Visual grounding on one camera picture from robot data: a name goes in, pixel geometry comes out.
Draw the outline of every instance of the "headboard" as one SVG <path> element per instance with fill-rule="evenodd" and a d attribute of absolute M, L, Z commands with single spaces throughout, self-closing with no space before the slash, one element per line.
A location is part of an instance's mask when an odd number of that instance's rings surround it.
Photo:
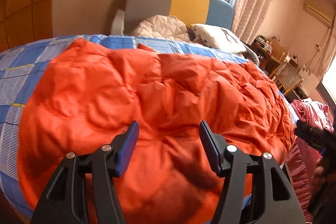
<path fill-rule="evenodd" d="M 187 27 L 202 23 L 230 29 L 233 7 L 224 0 L 127 0 L 125 35 L 141 21 L 155 15 L 176 16 Z"/>

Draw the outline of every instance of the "air conditioner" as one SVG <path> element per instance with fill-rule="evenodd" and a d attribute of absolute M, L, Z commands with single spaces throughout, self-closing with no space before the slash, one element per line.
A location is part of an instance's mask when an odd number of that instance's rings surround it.
<path fill-rule="evenodd" d="M 331 15 L 328 15 L 325 11 L 322 9 L 317 8 L 312 3 L 306 3 L 305 4 L 306 12 L 315 17 L 318 21 L 326 25 L 327 27 L 330 27 L 331 22 L 333 20 L 333 17 Z"/>

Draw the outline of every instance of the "metal screw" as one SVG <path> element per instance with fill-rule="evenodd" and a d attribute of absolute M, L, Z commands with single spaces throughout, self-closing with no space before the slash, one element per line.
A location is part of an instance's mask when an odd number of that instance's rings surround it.
<path fill-rule="evenodd" d="M 270 160 L 272 158 L 272 154 L 268 153 L 268 152 L 263 153 L 263 156 L 264 156 L 264 158 L 266 158 L 268 160 Z"/>
<path fill-rule="evenodd" d="M 67 159 L 72 159 L 73 157 L 75 156 L 75 153 L 73 153 L 73 152 L 69 152 L 68 154 L 67 154 Z"/>
<path fill-rule="evenodd" d="M 110 151 L 112 149 L 112 146 L 110 146 L 109 144 L 103 145 L 101 148 L 103 151 L 107 152 Z"/>
<path fill-rule="evenodd" d="M 228 145 L 228 146 L 226 147 L 226 149 L 227 149 L 228 151 L 230 151 L 230 152 L 236 152 L 236 151 L 237 151 L 237 147 L 234 146 L 234 145 L 232 145 L 232 144 Z"/>

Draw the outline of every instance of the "black clamp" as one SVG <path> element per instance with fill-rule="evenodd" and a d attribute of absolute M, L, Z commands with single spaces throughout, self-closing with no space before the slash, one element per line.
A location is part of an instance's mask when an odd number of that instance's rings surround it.
<path fill-rule="evenodd" d="M 127 169 L 139 135 L 137 122 L 111 144 L 92 154 L 64 157 L 45 187 L 31 224 L 88 224 L 85 174 L 92 173 L 99 224 L 125 224 L 112 177 Z M 225 177 L 212 224 L 302 224 L 303 213 L 293 189 L 270 153 L 252 156 L 212 133 L 206 121 L 199 136 L 211 169 Z M 242 210 L 245 177 L 253 175 L 251 204 Z"/>
<path fill-rule="evenodd" d="M 254 156 L 228 145 L 206 121 L 199 136 L 211 170 L 225 177 L 211 224 L 303 224 L 305 219 L 293 188 L 270 153 Z M 252 174 L 251 204 L 242 210 L 246 174 Z"/>
<path fill-rule="evenodd" d="M 69 152 L 45 187 L 31 224 L 88 224 L 85 174 L 92 174 L 99 224 L 126 224 L 112 177 L 127 169 L 139 136 L 137 122 L 94 153 L 78 156 Z"/>

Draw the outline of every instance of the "beige quilted blanket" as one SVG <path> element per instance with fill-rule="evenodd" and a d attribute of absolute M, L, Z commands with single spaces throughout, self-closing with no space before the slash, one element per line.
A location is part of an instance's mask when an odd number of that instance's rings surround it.
<path fill-rule="evenodd" d="M 135 37 L 152 37 L 172 41 L 191 42 L 187 27 L 175 16 L 153 16 L 142 22 L 132 32 Z"/>

